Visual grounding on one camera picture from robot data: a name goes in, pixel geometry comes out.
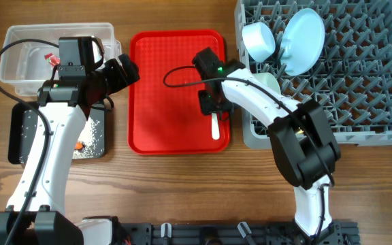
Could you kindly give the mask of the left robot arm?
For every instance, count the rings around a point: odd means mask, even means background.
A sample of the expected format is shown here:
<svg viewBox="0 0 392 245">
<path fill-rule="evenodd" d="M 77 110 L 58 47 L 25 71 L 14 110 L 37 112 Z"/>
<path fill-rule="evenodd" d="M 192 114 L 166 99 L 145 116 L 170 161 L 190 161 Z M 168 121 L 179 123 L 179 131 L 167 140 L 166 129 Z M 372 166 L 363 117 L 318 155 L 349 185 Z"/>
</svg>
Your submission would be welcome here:
<svg viewBox="0 0 392 245">
<path fill-rule="evenodd" d="M 76 142 L 96 103 L 139 80 L 137 65 L 126 55 L 94 57 L 101 40 L 62 37 L 60 62 L 27 107 L 37 128 L 26 167 L 4 211 L 0 244 L 128 244 L 116 216 L 92 216 L 79 223 L 65 217 L 65 189 Z"/>
</svg>

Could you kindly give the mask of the clear plastic waste bin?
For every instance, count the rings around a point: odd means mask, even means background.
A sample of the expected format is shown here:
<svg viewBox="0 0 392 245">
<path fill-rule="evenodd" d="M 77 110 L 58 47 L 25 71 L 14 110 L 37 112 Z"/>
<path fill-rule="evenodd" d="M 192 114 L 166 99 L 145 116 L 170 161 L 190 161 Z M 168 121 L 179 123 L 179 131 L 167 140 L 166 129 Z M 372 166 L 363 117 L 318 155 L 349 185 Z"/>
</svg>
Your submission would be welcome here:
<svg viewBox="0 0 392 245">
<path fill-rule="evenodd" d="M 122 54 L 114 27 L 108 22 L 16 25 L 7 30 L 5 45 L 21 39 L 40 39 L 54 44 L 60 37 L 95 36 L 104 47 L 104 60 Z M 25 42 L 9 48 L 1 56 L 0 81 L 14 87 L 17 95 L 34 96 L 45 80 L 52 75 L 47 54 L 60 57 L 59 50 L 47 44 Z"/>
</svg>

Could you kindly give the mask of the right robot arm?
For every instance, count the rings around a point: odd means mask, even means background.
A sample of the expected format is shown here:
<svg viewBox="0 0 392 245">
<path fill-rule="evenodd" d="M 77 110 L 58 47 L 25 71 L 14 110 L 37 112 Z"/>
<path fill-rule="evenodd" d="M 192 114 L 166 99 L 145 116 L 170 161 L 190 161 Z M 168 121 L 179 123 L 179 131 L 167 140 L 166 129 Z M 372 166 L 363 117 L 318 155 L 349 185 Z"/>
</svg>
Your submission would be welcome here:
<svg viewBox="0 0 392 245">
<path fill-rule="evenodd" d="M 231 112 L 239 105 L 267 129 L 276 166 L 295 192 L 295 224 L 317 242 L 332 222 L 329 187 L 341 157 L 340 147 L 320 103 L 301 103 L 264 85 L 246 66 L 222 62 L 211 48 L 192 60 L 205 88 L 199 92 L 204 115 Z"/>
</svg>

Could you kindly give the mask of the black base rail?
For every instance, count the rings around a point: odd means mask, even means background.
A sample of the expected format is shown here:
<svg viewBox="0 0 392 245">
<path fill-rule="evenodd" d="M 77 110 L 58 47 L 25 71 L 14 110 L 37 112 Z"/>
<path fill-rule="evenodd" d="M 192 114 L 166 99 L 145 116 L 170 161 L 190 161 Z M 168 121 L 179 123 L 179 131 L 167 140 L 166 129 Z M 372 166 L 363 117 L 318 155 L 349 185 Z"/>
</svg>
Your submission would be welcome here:
<svg viewBox="0 0 392 245">
<path fill-rule="evenodd" d="M 237 225 L 152 225 L 127 223 L 122 225 L 130 243 L 137 245 L 192 244 L 314 244 L 293 222 L 274 222 L 266 225 L 240 222 Z"/>
</svg>

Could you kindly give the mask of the light blue plate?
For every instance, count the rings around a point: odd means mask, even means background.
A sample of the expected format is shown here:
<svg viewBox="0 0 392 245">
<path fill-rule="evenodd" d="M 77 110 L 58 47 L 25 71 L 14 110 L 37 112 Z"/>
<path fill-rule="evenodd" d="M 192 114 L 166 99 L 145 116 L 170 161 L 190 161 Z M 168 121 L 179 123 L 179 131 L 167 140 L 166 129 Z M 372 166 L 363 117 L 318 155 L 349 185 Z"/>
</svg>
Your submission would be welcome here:
<svg viewBox="0 0 392 245">
<path fill-rule="evenodd" d="M 289 21 L 280 47 L 285 73 L 298 76 L 309 71 L 319 59 L 325 43 L 323 19 L 311 8 L 298 11 Z"/>
</svg>

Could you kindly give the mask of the orange carrot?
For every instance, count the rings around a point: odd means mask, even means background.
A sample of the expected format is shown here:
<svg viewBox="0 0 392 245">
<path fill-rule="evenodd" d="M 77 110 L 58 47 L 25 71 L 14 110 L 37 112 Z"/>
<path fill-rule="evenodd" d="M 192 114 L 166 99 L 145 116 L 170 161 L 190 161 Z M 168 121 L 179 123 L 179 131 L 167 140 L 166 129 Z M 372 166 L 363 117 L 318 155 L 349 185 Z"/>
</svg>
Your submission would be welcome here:
<svg viewBox="0 0 392 245">
<path fill-rule="evenodd" d="M 76 146 L 75 146 L 75 149 L 76 149 L 76 150 L 81 150 L 81 149 L 83 149 L 83 147 L 84 147 L 83 143 L 77 142 L 77 143 L 76 143 Z"/>
</svg>

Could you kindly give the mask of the grey dishwasher rack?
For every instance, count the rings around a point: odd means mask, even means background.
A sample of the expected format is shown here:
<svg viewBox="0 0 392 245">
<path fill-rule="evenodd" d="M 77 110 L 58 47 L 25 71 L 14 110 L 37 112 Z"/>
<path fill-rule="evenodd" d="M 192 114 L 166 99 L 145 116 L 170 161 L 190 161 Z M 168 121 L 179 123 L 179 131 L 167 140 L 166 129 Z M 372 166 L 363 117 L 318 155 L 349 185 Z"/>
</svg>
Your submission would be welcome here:
<svg viewBox="0 0 392 245">
<path fill-rule="evenodd" d="M 289 21 L 305 8 L 325 27 L 313 68 L 288 75 L 281 50 L 262 63 L 251 58 L 242 39 L 246 25 L 262 22 L 280 41 Z M 283 95 L 318 101 L 339 143 L 392 145 L 392 0 L 238 1 L 234 18 L 241 62 L 255 73 L 273 74 Z"/>
</svg>

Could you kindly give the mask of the white plastic spoon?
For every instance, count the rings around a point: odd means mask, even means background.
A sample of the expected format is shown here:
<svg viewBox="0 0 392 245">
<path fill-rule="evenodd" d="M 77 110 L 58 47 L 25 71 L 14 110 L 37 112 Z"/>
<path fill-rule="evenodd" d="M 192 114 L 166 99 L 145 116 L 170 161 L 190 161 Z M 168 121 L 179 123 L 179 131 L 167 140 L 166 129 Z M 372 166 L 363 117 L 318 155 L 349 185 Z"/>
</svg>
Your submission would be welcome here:
<svg viewBox="0 0 392 245">
<path fill-rule="evenodd" d="M 211 134 L 213 140 L 220 139 L 220 128 L 218 123 L 218 116 L 216 113 L 211 114 Z"/>
</svg>

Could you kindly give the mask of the green bowl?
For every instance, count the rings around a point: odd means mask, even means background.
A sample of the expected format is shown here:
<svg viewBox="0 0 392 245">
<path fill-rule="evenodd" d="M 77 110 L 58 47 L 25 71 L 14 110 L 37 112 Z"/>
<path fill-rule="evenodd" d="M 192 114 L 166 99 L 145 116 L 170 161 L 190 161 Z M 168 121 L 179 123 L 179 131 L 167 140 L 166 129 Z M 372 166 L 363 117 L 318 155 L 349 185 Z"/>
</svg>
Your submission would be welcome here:
<svg viewBox="0 0 392 245">
<path fill-rule="evenodd" d="M 276 77 L 268 72 L 265 73 L 254 73 L 253 76 L 262 84 L 271 88 L 274 92 L 281 94 L 279 83 Z"/>
</svg>

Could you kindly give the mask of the light blue bowl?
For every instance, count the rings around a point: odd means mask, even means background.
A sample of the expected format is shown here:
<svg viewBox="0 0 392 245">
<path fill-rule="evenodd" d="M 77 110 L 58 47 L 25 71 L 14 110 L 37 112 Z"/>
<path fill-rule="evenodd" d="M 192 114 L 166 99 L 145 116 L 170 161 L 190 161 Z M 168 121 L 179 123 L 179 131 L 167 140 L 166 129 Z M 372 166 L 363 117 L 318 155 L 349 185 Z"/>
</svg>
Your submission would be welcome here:
<svg viewBox="0 0 392 245">
<path fill-rule="evenodd" d="M 275 53 L 276 42 L 274 35 L 263 22 L 244 26 L 242 38 L 249 55 L 258 63 L 264 62 Z"/>
</svg>

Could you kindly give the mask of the red serving tray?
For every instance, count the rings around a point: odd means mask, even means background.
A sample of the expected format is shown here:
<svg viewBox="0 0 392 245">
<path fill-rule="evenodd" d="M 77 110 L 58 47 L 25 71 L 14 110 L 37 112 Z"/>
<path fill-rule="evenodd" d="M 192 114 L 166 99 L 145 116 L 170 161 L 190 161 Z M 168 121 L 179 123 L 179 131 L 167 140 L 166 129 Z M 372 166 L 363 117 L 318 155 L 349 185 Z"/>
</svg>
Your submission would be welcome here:
<svg viewBox="0 0 392 245">
<path fill-rule="evenodd" d="M 193 57 L 211 48 L 225 58 L 223 37 L 212 29 L 143 31 L 130 44 L 140 80 L 129 87 L 127 143 L 137 154 L 198 154 L 224 150 L 230 124 L 222 120 L 212 136 L 212 117 L 201 113 Z"/>
</svg>

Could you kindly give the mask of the red snack wrapper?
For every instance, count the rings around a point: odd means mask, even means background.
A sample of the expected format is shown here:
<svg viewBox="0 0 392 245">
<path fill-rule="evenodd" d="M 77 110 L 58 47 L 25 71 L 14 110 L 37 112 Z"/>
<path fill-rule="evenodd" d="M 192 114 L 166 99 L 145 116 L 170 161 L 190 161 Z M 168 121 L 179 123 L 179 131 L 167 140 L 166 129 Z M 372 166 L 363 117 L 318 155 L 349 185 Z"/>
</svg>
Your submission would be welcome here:
<svg viewBox="0 0 392 245">
<path fill-rule="evenodd" d="M 61 63 L 60 58 L 55 56 L 53 53 L 46 54 L 44 58 L 52 67 L 55 67 Z"/>
</svg>

